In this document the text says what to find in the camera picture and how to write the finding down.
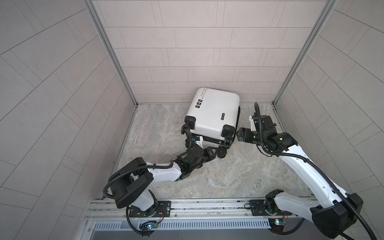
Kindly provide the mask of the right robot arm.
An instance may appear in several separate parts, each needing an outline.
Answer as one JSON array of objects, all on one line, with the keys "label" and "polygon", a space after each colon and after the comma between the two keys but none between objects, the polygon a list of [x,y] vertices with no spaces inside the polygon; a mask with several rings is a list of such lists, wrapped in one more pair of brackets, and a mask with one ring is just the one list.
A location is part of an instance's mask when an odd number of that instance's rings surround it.
[{"label": "right robot arm", "polygon": [[266,195],[266,210],[269,214],[288,211],[315,224],[325,236],[333,238],[361,218],[363,200],[357,194],[348,194],[333,182],[308,158],[298,142],[288,133],[278,134],[272,129],[258,133],[240,128],[240,142],[256,144],[270,155],[281,158],[304,181],[315,195],[315,200],[306,200],[273,190]]}]

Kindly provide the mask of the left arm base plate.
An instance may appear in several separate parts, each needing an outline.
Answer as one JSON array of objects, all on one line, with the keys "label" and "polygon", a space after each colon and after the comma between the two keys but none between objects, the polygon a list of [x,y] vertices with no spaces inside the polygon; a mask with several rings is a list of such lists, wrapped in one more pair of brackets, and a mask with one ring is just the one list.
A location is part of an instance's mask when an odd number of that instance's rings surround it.
[{"label": "left arm base plate", "polygon": [[131,207],[130,218],[160,218],[169,217],[171,210],[171,201],[158,201],[157,204],[151,206],[148,210],[142,211],[139,208]]}]

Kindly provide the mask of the white black suitcase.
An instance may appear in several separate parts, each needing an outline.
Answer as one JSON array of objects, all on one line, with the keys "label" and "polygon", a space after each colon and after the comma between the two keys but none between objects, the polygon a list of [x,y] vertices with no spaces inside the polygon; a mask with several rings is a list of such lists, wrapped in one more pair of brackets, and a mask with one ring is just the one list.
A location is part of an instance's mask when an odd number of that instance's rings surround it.
[{"label": "white black suitcase", "polygon": [[190,142],[213,148],[219,158],[224,158],[235,139],[239,117],[240,97],[236,93],[199,88],[185,116],[182,134]]}]

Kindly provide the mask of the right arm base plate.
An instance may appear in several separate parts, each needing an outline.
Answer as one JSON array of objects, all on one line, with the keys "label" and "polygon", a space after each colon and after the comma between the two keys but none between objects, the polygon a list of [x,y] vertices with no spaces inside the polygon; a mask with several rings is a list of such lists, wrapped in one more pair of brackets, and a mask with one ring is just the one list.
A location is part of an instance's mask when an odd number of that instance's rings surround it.
[{"label": "right arm base plate", "polygon": [[291,216],[292,213],[279,210],[275,204],[265,199],[253,199],[244,204],[244,208],[251,210],[252,216]]}]

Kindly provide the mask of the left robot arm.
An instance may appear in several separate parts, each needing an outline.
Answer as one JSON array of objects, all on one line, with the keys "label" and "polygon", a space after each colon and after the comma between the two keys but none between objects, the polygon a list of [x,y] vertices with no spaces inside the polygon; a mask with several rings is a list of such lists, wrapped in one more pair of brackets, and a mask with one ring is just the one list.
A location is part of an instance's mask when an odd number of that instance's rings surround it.
[{"label": "left robot arm", "polygon": [[145,216],[152,216],[159,203],[148,189],[150,184],[181,181],[215,158],[214,148],[203,149],[195,143],[169,164],[151,164],[142,157],[135,158],[108,179],[103,197],[113,199],[119,209],[132,206]]}]

